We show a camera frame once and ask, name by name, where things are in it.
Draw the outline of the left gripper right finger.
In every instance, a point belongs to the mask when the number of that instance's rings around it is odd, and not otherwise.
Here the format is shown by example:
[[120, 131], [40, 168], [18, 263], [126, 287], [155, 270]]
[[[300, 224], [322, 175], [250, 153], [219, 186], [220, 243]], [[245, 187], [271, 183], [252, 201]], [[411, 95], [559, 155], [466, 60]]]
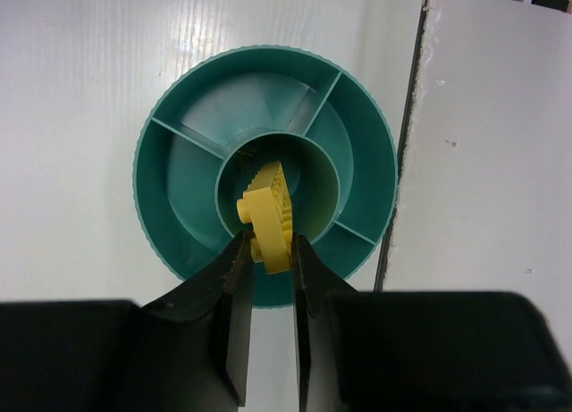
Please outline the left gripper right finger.
[[362, 328], [358, 292], [323, 263], [309, 240], [292, 241], [300, 411], [359, 411]]

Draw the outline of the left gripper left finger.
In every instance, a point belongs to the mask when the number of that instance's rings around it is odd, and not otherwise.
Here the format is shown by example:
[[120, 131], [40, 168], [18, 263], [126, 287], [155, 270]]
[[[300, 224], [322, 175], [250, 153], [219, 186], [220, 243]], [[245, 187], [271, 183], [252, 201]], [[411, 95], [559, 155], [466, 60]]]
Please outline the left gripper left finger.
[[138, 393], [145, 407], [246, 403], [255, 270], [249, 231], [143, 307]]

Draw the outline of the long yellow lego plate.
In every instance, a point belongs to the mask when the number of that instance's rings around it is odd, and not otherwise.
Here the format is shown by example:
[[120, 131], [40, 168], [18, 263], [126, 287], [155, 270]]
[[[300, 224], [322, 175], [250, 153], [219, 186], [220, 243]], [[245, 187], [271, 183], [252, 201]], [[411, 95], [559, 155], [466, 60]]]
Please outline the long yellow lego plate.
[[237, 200], [243, 224], [250, 224], [251, 256], [270, 274], [285, 273], [292, 266], [293, 210], [290, 192], [280, 161], [259, 169]]

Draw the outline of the teal divided round container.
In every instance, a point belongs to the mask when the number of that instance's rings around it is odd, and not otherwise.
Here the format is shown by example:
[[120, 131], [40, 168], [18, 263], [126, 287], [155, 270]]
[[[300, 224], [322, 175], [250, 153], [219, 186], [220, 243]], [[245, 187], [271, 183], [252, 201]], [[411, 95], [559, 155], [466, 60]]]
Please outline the teal divided round container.
[[233, 49], [181, 76], [151, 110], [133, 164], [142, 230], [179, 278], [251, 233], [257, 307], [291, 303], [295, 235], [340, 277], [360, 269], [397, 182], [391, 130], [370, 93], [286, 46]]

